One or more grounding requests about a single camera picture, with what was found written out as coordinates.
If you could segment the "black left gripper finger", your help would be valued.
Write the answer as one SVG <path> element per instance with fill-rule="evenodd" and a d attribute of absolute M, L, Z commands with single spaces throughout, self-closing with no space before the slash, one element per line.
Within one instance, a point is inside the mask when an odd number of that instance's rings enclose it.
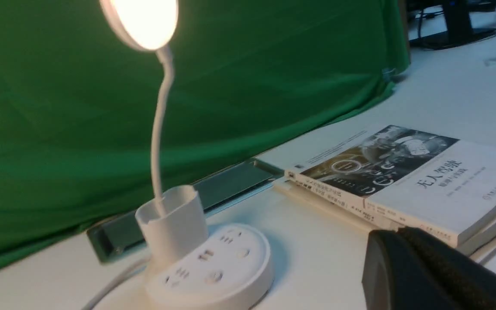
<path fill-rule="evenodd" d="M 419 228 L 368 234 L 369 310 L 496 310 L 496 273 Z"/>

